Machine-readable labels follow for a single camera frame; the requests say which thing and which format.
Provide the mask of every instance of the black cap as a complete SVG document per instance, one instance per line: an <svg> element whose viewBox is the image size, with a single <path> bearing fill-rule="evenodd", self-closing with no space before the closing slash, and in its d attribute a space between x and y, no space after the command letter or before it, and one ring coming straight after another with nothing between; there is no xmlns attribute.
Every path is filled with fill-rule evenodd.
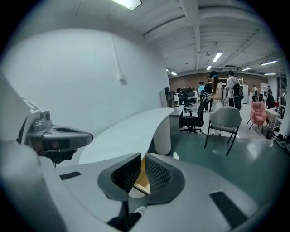
<svg viewBox="0 0 290 232"><path fill-rule="evenodd" d="M210 72L209 77L210 78L212 78L212 77L218 77L218 73L216 71L212 71L212 72Z"/></svg>
<svg viewBox="0 0 290 232"><path fill-rule="evenodd" d="M230 70L230 71L227 72L227 76L228 76L229 74L230 74L231 76L233 76L233 75L234 75L234 72L233 72L232 70Z"/></svg>

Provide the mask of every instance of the white shoe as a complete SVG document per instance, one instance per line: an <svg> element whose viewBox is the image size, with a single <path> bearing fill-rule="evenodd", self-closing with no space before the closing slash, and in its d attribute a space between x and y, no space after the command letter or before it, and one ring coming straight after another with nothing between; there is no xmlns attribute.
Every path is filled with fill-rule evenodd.
<svg viewBox="0 0 290 232"><path fill-rule="evenodd" d="M147 207L146 206L140 206L134 212L135 213L140 213L141 216L143 216L143 214L146 212L146 210L147 210Z"/></svg>

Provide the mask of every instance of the long hair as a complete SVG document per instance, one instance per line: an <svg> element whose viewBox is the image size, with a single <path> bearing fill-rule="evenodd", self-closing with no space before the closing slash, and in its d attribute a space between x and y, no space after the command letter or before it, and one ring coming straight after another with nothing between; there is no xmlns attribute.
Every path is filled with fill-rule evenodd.
<svg viewBox="0 0 290 232"><path fill-rule="evenodd" d="M213 76L213 94L216 94L217 85L219 83L218 76Z"/></svg>

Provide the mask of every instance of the black shirt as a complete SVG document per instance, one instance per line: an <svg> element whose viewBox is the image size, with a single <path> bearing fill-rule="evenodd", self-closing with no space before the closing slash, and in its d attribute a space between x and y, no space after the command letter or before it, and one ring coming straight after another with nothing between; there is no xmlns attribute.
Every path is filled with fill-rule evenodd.
<svg viewBox="0 0 290 232"><path fill-rule="evenodd" d="M212 93L212 83L207 83L205 86L204 86L204 90L206 90L209 94Z"/></svg>

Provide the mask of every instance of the pink armchair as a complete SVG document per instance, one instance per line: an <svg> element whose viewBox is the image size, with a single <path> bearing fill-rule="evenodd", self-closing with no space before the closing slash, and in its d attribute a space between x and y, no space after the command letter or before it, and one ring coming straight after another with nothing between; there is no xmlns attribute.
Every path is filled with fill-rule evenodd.
<svg viewBox="0 0 290 232"><path fill-rule="evenodd" d="M251 101L251 112L250 112L250 120L252 121L251 127L253 126L253 124L261 126L262 133L263 133L263 124L266 118L267 118L267 114L265 111L264 103Z"/></svg>

